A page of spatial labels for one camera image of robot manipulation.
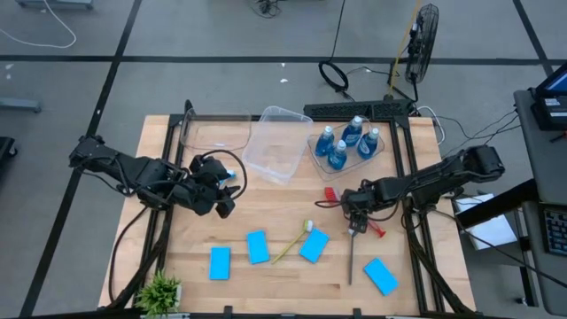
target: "gray floor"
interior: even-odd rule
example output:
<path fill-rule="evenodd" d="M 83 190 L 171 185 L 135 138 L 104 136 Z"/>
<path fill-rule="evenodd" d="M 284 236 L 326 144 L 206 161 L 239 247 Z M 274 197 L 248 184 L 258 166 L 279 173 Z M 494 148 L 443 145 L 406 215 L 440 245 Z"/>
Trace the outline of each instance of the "gray floor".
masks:
<path fill-rule="evenodd" d="M 97 0 L 96 10 L 60 10 L 79 40 L 67 50 L 40 49 L 0 35 L 0 55 L 112 56 L 133 0 Z M 338 37 L 337 56 L 391 57 L 396 54 L 413 1 L 349 0 Z M 433 1 L 439 6 L 436 58 L 537 58 L 512 1 Z M 561 26 L 567 3 L 522 0 L 549 58 L 567 58 Z M 143 0 L 126 55 L 184 57 L 327 56 L 332 50 L 340 0 L 281 2 L 282 14 L 262 19 L 246 1 Z M 68 35 L 49 13 L 0 3 L 0 28 L 29 41 L 65 43 Z M 84 134 L 110 63 L 0 62 L 0 96 L 36 98 L 43 113 L 0 111 L 0 136 L 18 139 L 20 154 L 0 183 L 0 317 L 17 316 L 71 171 L 67 155 Z M 359 65 L 340 65 L 350 70 Z M 387 70 L 387 65 L 369 65 Z M 459 120 L 473 134 L 512 109 L 512 93 L 545 78 L 541 66 L 432 65 L 420 84 L 420 103 Z M 386 92 L 381 74 L 349 77 L 357 100 Z M 342 97 L 304 63 L 121 63 L 98 128 L 107 143 L 134 152 L 144 116 L 179 113 L 189 98 L 199 113 L 268 105 L 300 112 L 304 104 L 339 102 Z M 464 140 L 442 121 L 444 154 Z M 499 193 L 531 177 L 520 130 L 497 136 L 507 168 L 500 180 L 470 191 Z M 97 181 L 82 178 L 60 243 L 35 307 L 35 315 L 94 309 L 112 249 L 122 199 Z M 478 309 L 489 315 L 551 318 L 541 308 L 512 301 L 522 295 L 517 268 L 476 258 L 463 240 Z"/>

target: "blue sponge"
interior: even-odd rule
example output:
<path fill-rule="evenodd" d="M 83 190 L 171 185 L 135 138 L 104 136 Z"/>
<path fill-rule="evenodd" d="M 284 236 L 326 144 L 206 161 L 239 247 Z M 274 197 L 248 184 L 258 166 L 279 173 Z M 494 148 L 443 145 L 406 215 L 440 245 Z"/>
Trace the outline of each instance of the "blue sponge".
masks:
<path fill-rule="evenodd" d="M 246 240 L 248 241 L 248 256 L 252 265 L 269 261 L 268 244 L 266 243 L 264 230 L 248 233 Z"/>
<path fill-rule="evenodd" d="M 394 289 L 398 288 L 398 281 L 378 258 L 375 258 L 370 264 L 366 265 L 364 271 L 384 296 L 387 296 Z"/>
<path fill-rule="evenodd" d="M 318 229 L 313 229 L 305 241 L 305 244 L 301 247 L 299 254 L 308 261 L 316 263 L 328 241 L 329 236 L 327 234 Z"/>
<path fill-rule="evenodd" d="M 228 280 L 230 273 L 230 247 L 212 247 L 209 279 Z"/>

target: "electric fan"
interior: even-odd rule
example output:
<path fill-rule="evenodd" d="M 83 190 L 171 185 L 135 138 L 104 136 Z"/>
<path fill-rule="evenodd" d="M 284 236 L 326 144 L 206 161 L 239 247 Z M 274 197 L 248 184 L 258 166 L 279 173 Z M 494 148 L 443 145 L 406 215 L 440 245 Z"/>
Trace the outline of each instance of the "electric fan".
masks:
<path fill-rule="evenodd" d="M 416 17 L 416 22 L 409 31 L 409 44 L 407 58 L 400 58 L 398 63 L 405 63 L 406 81 L 410 82 L 414 87 L 415 98 L 408 97 L 401 90 L 392 85 L 392 89 L 402 95 L 404 98 L 417 102 L 417 83 L 421 82 L 427 72 L 427 67 L 431 60 L 433 52 L 433 44 L 435 43 L 435 35 L 437 34 L 437 25 L 439 22 L 439 9 L 433 4 L 423 6 Z M 395 60 L 390 64 L 390 76 L 388 84 L 392 83 L 392 73 Z"/>

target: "white paper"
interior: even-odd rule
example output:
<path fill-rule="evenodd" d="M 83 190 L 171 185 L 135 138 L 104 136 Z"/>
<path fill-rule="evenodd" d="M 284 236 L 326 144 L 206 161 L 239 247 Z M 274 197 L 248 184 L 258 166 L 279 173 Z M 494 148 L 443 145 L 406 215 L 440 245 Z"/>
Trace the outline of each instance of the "white paper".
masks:
<path fill-rule="evenodd" d="M 485 202 L 493 197 L 494 197 L 493 194 L 485 194 L 485 195 L 475 196 L 473 198 L 457 199 L 455 202 L 457 204 L 457 208 L 459 209 L 459 213 L 460 213 L 480 204 L 481 202 Z M 467 229 L 467 231 L 469 231 L 472 235 L 476 237 L 484 239 L 485 241 L 487 241 L 492 245 L 504 245 L 507 243 L 513 243 L 517 241 L 516 235 L 514 234 L 514 231 L 508 224 L 508 220 L 504 215 L 494 217 L 490 221 L 483 222 L 479 225 L 473 226 Z M 473 237 L 471 237 L 470 240 L 472 241 L 472 244 L 475 246 L 477 250 L 490 247 L 489 245 L 479 240 L 476 240 Z"/>

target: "monitor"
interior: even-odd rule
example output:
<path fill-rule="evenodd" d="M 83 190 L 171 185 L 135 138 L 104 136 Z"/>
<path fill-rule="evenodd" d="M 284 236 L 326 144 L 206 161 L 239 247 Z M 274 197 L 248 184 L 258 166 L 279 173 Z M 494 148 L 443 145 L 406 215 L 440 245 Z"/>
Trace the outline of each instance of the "monitor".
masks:
<path fill-rule="evenodd" d="M 546 87 L 546 90 L 561 91 L 565 92 L 565 95 L 567 95 L 567 70 L 564 71 L 553 82 L 549 83 Z"/>
<path fill-rule="evenodd" d="M 538 98 L 567 97 L 567 63 L 553 72 L 536 88 Z"/>

